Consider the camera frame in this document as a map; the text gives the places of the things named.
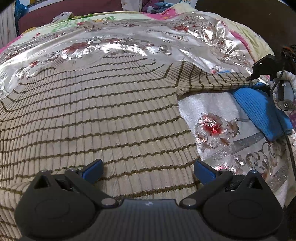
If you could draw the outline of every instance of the blue folded clothes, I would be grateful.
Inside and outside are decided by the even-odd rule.
[[[281,124],[287,134],[293,129],[289,117],[275,107],[272,97],[269,97],[265,92],[241,88],[231,93],[250,120],[265,134],[269,141],[274,141],[283,136]]]

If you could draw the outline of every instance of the maroon headboard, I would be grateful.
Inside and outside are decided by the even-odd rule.
[[[120,0],[63,0],[27,13],[19,20],[20,34],[33,27],[50,23],[62,12],[72,12],[74,16],[83,16],[98,12],[122,11]]]

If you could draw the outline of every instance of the gloved hand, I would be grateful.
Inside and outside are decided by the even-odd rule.
[[[280,75],[281,75],[281,72],[277,72],[276,75],[279,78]],[[288,80],[291,83],[291,86],[292,86],[293,91],[294,91],[294,98],[295,98],[295,94],[296,94],[296,75],[292,74],[291,72],[284,71],[283,76],[281,77],[281,80]],[[270,87],[272,88],[274,84],[275,83],[271,81],[270,82]],[[278,86],[276,86],[274,88],[273,93],[272,93],[272,97],[273,97],[276,108],[279,109],[278,100],[277,100],[277,92],[278,92]],[[285,112],[285,114],[287,116],[290,116],[290,114],[291,114],[291,111],[284,111],[284,112]]]

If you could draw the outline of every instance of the ribbed knit fabric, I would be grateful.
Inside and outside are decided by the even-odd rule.
[[[97,185],[111,196],[179,201],[196,191],[198,154],[177,95],[249,84],[241,73],[132,54],[89,54],[21,80],[0,106],[2,238],[20,236],[14,209],[42,169],[57,173],[100,158]]]
[[[250,120],[260,129],[269,141],[275,141],[293,129],[289,117],[274,106],[272,98],[260,90],[241,88],[231,92]]]

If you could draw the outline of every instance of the silver screw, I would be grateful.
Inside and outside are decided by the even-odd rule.
[[[186,206],[193,206],[196,204],[196,201],[193,198],[186,198],[182,202]]]
[[[112,206],[116,203],[116,200],[113,199],[113,198],[104,198],[101,203],[104,205],[104,206]]]
[[[71,168],[69,168],[68,170],[69,170],[69,171],[73,171],[73,172],[75,172],[75,171],[77,171],[77,168],[75,168],[75,167],[71,167]]]

